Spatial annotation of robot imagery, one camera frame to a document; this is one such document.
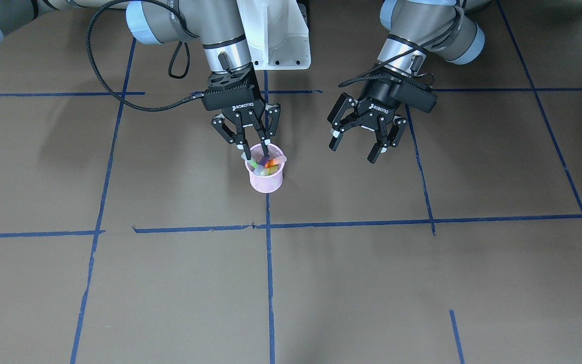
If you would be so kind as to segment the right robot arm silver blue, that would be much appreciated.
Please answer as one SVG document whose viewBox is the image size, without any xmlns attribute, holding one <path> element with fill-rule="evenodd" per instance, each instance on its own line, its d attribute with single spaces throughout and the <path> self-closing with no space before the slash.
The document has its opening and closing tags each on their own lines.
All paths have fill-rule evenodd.
<svg viewBox="0 0 582 364">
<path fill-rule="evenodd" d="M 251 158 L 245 129 L 253 127 L 264 155 L 275 136 L 281 115 L 279 104 L 267 104 L 257 81 L 247 37 L 235 1 L 0 1 L 0 41 L 44 14 L 58 10 L 94 8 L 85 35 L 88 61 L 103 88 L 118 101 L 143 112 L 162 112 L 200 100 L 208 111 L 218 111 L 212 126 L 229 144 Z M 142 107 L 114 92 L 103 79 L 91 49 L 98 18 L 109 9 L 124 11 L 136 41 L 184 47 L 199 39 L 211 74 L 207 89 L 162 107 Z"/>
</svg>

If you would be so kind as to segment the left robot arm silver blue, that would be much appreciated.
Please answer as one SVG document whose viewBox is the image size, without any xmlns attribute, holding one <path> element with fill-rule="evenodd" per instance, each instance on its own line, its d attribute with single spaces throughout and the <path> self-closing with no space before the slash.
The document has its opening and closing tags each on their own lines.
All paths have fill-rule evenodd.
<svg viewBox="0 0 582 364">
<path fill-rule="evenodd" d="M 335 151 L 347 131 L 370 130 L 375 143 L 367 157 L 375 163 L 388 148 L 397 147 L 407 127 L 401 106 L 429 113 L 437 103 L 432 86 L 419 81 L 427 55 L 439 55 L 451 64 L 464 65 L 482 52 L 486 38 L 467 10 L 482 7 L 481 1 L 385 1 L 379 15 L 388 30 L 375 64 L 341 87 L 362 81 L 362 93 L 342 93 L 327 117 Z"/>
</svg>

